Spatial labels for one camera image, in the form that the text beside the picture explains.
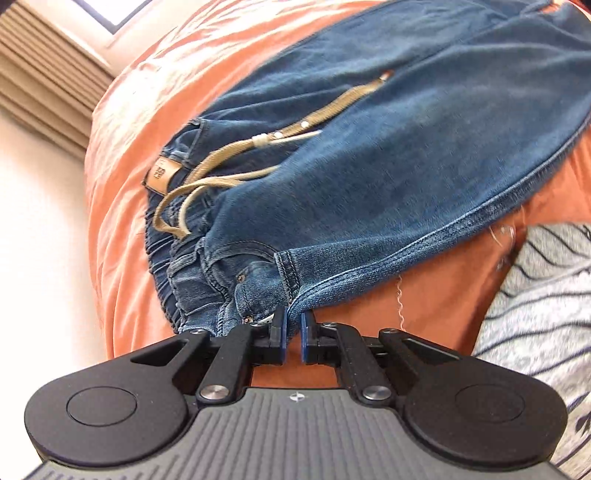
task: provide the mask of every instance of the window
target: window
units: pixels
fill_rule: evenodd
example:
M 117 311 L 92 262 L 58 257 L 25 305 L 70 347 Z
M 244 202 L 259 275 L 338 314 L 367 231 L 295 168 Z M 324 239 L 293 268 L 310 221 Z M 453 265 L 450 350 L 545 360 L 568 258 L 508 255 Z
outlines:
M 151 0 L 74 0 L 109 32 L 117 32 Z

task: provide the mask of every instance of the jeans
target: jeans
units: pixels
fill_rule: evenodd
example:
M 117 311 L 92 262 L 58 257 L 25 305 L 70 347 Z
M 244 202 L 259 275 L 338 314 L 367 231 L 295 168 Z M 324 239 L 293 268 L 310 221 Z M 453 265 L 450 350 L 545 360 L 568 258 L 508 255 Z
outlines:
M 376 92 L 301 141 L 238 154 L 212 175 L 273 165 L 210 188 L 182 240 L 152 226 L 146 249 L 176 332 L 227 335 L 288 305 L 357 296 L 452 247 L 531 197 L 589 123 L 591 24 L 547 2 L 398 0 L 325 28 L 263 64 L 162 151 L 182 183 L 211 151 L 297 122 L 355 85 Z M 175 224 L 183 198 L 165 219 Z

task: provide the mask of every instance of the orange fabric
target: orange fabric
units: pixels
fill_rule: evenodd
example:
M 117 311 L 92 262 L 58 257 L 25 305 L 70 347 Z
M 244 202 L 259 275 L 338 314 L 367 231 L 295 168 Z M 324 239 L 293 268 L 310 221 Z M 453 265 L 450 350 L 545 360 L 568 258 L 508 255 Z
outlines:
M 95 112 L 86 157 L 90 267 L 110 357 L 172 335 L 144 251 L 147 201 L 141 181 L 161 147 L 273 54 L 376 3 L 210 1 L 117 78 Z M 587 131 L 542 191 L 491 231 L 404 272 L 402 280 L 393 278 L 358 299 L 319 309 L 317 318 L 349 323 L 374 336 L 380 328 L 399 327 L 400 311 L 409 332 L 469 353 L 510 265 L 505 261 L 499 268 L 499 262 L 519 249 L 528 225 L 591 221 L 590 186 Z M 299 365 L 295 340 L 288 365 L 257 368 L 254 383 L 303 388 L 335 381 L 332 369 Z

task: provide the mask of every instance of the gray striped cloth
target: gray striped cloth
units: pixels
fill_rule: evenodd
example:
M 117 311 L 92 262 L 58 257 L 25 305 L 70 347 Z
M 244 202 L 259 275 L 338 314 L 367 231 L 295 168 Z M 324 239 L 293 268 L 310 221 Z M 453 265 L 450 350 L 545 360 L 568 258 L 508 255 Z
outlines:
M 569 422 L 552 463 L 591 480 L 591 225 L 529 228 L 473 355 L 562 396 Z

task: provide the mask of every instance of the metal screw head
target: metal screw head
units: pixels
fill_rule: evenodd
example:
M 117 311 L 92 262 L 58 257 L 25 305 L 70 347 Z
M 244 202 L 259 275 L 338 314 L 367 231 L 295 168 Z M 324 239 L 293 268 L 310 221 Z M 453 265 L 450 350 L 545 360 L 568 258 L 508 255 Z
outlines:
M 230 391 L 223 385 L 208 385 L 203 387 L 199 394 L 207 400 L 223 400 L 230 394 Z
M 390 392 L 390 389 L 383 385 L 372 385 L 363 389 L 363 396 L 368 400 L 386 400 L 387 398 L 390 398 L 391 395 L 392 392 Z

